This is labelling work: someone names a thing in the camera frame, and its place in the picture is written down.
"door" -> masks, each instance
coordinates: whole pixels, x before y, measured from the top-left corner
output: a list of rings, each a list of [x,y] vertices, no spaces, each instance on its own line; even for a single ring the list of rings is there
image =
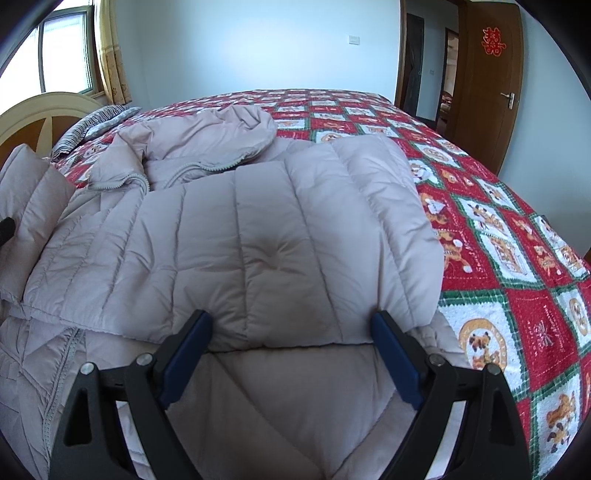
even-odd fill
[[[460,45],[446,138],[494,174],[511,140],[523,76],[519,7],[466,2],[459,9]]]
[[[405,83],[402,85],[402,110],[409,115],[417,114],[418,93],[423,70],[423,42],[425,19],[407,14],[407,44],[405,54]]]

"yellow curtain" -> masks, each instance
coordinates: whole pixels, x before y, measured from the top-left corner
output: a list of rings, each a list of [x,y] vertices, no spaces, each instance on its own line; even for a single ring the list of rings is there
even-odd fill
[[[95,0],[95,39],[100,76],[111,103],[124,105],[131,101],[121,61],[121,50],[115,24],[115,2]]]

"pillow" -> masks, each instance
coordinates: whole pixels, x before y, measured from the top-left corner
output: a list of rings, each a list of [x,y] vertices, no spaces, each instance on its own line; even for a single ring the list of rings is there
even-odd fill
[[[70,153],[82,143],[89,128],[116,117],[124,110],[127,108],[123,105],[107,105],[89,113],[61,136],[51,151],[51,157],[55,160],[60,155]]]
[[[114,116],[111,120],[107,120],[106,122],[102,122],[101,124],[96,125],[95,127],[89,128],[88,132],[84,137],[84,142],[88,142],[90,140],[94,140],[95,138],[99,138],[105,132],[111,130],[111,128],[116,127],[119,124],[125,122],[129,117],[134,116],[141,110],[141,107],[134,106],[132,108],[128,108],[124,110],[119,115]]]
[[[19,306],[39,255],[75,190],[27,145],[0,170],[0,219],[12,217],[14,236],[0,248],[0,300]]]

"white wall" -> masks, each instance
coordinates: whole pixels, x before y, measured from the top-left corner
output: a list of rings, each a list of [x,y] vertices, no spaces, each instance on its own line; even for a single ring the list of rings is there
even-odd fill
[[[591,247],[591,100],[544,27],[522,10],[524,78],[499,177],[580,255]]]
[[[145,79],[144,58],[140,48],[142,38],[138,34],[138,0],[116,0],[115,18],[121,56],[127,77],[132,103],[146,109],[151,108]]]
[[[116,14],[141,106],[289,87],[395,96],[399,0],[117,0]]]
[[[407,13],[425,19],[423,69],[417,116],[435,120],[439,108],[446,51],[445,29],[458,31],[457,6],[445,0],[407,0],[406,7]]]

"bedspread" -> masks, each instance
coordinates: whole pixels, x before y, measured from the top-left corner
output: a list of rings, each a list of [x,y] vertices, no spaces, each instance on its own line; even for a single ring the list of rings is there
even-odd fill
[[[84,187],[116,131],[151,118],[256,104],[278,135],[331,141],[383,133],[408,157],[444,248],[439,309],[474,368],[498,364],[530,447],[534,479],[558,461],[591,405],[588,265],[543,217],[483,165],[382,96],[343,90],[255,90],[188,100],[139,114],[62,159]]]

